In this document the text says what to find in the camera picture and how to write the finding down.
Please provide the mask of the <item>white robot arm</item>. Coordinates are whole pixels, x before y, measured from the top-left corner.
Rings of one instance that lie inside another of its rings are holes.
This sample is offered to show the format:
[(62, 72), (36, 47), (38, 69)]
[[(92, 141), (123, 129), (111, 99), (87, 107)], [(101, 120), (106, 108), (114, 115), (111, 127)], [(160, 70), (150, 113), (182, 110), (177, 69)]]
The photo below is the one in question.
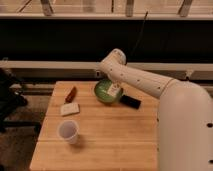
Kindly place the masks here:
[(158, 171), (213, 171), (213, 98), (203, 87), (128, 67), (119, 49), (112, 50), (99, 68), (110, 80), (159, 100)]

